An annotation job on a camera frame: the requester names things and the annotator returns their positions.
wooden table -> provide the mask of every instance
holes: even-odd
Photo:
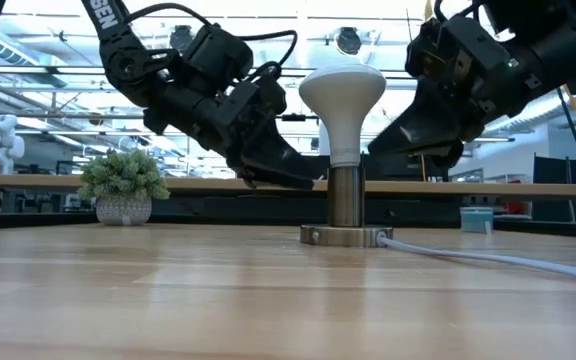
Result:
[[[576,238],[397,230],[576,265]],[[576,359],[576,279],[297,228],[0,230],[0,359]]]
[[[188,190],[247,190],[242,180],[204,178],[166,178],[171,191]],[[82,183],[79,176],[53,175],[0,175],[0,187],[23,189],[76,189]],[[327,181],[315,182],[314,191],[326,191]],[[285,190],[279,187],[262,187],[260,190]],[[576,185],[566,184],[473,184],[473,183],[424,183],[416,181],[367,181],[366,192],[400,194],[446,195],[498,195],[576,198]]]

light bulb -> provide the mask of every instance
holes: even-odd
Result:
[[[385,90],[381,72],[361,64],[323,67],[301,82],[301,99],[328,132],[331,167],[359,165],[361,125]]]

lamp base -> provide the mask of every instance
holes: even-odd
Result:
[[[381,236],[393,237],[390,227],[333,227],[326,225],[302,225],[299,241],[319,246],[379,247]]]

white robot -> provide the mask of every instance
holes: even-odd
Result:
[[[12,174],[14,160],[24,156],[25,144],[20,136],[15,135],[17,117],[0,115],[0,171]]]

textured planter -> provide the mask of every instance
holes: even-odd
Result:
[[[97,199],[97,219],[106,225],[142,225],[152,213],[149,197],[107,197]]]

